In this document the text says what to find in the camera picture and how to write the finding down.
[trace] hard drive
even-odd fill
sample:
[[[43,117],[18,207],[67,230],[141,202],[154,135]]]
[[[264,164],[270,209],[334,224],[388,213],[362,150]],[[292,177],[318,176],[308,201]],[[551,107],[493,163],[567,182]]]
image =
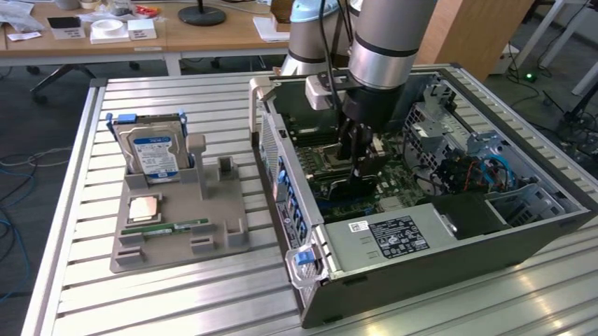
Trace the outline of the hard drive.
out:
[[[106,126],[120,145],[129,174],[144,174],[148,183],[176,181],[190,167],[185,147],[185,115],[121,114]]]

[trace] white box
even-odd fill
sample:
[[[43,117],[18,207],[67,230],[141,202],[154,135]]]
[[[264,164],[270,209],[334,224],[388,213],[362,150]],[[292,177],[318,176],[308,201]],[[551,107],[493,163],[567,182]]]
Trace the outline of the white box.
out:
[[[124,27],[122,31],[118,31],[114,35],[102,35],[102,33],[97,33],[91,29],[91,33],[89,34],[89,42],[91,42],[91,44],[130,42],[130,38]]]
[[[489,75],[501,75],[505,73],[505,70],[511,66],[512,58],[516,58],[516,55],[519,55],[519,49],[515,48],[512,45],[505,45],[503,49],[503,53],[500,54],[500,57],[497,59],[496,66],[493,67],[493,70],[489,72]]]
[[[126,29],[132,40],[148,40],[157,37],[152,19],[129,20]]]
[[[85,30],[82,27],[75,28],[50,28],[51,34],[54,35],[54,39],[66,40],[66,39],[82,39],[85,37]]]

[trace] black lamp base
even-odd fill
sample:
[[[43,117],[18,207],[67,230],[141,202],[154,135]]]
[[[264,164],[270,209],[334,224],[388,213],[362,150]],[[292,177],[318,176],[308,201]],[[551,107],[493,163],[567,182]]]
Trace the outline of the black lamp base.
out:
[[[198,7],[185,7],[178,10],[178,19],[193,26],[214,26],[224,22],[225,13],[214,7],[204,7],[204,12],[198,12]]]

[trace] floor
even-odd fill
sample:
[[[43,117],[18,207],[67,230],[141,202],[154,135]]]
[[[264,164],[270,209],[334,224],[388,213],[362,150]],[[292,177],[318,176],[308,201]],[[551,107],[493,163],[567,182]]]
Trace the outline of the floor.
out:
[[[536,26],[536,20],[520,26],[512,38],[512,43],[516,47],[523,46]],[[535,68],[535,59],[556,33],[555,29],[548,31],[540,40],[527,62],[521,66],[521,73]],[[282,60],[281,57],[276,56],[264,57],[264,59],[268,67],[272,65],[278,66]],[[560,106],[567,109],[567,106],[573,106],[579,100],[569,91],[596,60],[598,50],[571,39],[549,67],[552,78],[537,76],[537,81],[532,86],[539,91],[545,90]],[[208,59],[193,59],[192,61],[184,64],[184,74],[260,70],[254,57],[221,59],[220,69],[210,68]],[[162,62],[146,61],[140,62],[140,65],[141,69],[138,71],[130,70],[126,63],[93,64],[89,66],[89,69],[97,77],[104,78],[166,75]],[[39,68],[41,74],[47,74],[54,69],[53,66],[42,66]],[[0,77],[6,71],[6,68],[0,68]],[[46,151],[49,148],[66,147],[73,142],[79,121],[79,111],[85,101],[87,78],[79,73],[69,73],[59,79],[43,92],[49,99],[45,106],[37,106],[31,103],[26,92],[38,79],[38,76],[29,75],[22,67],[17,67],[11,69],[9,76],[3,80],[0,80],[0,143],[2,143],[0,157],[18,153],[37,153]],[[503,76],[491,76],[484,84],[507,104],[533,93],[525,87],[507,81]],[[598,97],[593,97],[588,112],[595,113],[596,110]],[[543,105],[541,96],[517,104],[516,111],[531,122],[544,127],[556,126],[560,118],[557,108]],[[66,157],[67,152],[58,152],[46,155],[38,163],[58,162],[65,160]],[[10,222],[17,226],[22,235],[22,242],[30,261],[30,275],[22,287],[17,289],[15,295],[0,302],[0,335],[11,336],[19,334],[65,168],[65,165],[37,168],[30,195],[15,205],[3,209]],[[6,168],[6,170],[18,174],[29,174],[30,169],[30,166],[14,167],[13,169]],[[0,195],[7,193],[21,181],[21,176],[0,174]],[[17,200],[26,192],[26,189],[21,191],[18,195],[6,199],[2,204],[6,205]],[[5,251],[7,244],[9,239],[0,239],[0,253]],[[19,283],[23,274],[23,259],[15,248],[5,260],[0,262],[0,297]]]

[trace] aluminum work table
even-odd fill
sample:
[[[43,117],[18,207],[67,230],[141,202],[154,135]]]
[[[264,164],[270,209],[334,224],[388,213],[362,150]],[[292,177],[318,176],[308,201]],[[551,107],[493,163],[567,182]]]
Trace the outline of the aluminum work table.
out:
[[[598,199],[595,179],[464,71],[451,72]],[[248,81],[266,74],[114,79],[90,87],[22,335],[598,335],[595,221],[515,267],[320,328],[298,327],[248,141]],[[205,262],[113,274],[124,159],[104,117],[178,109],[188,131],[205,135],[205,161],[230,155],[240,166],[252,248]],[[475,129],[488,127],[463,105],[456,112]]]

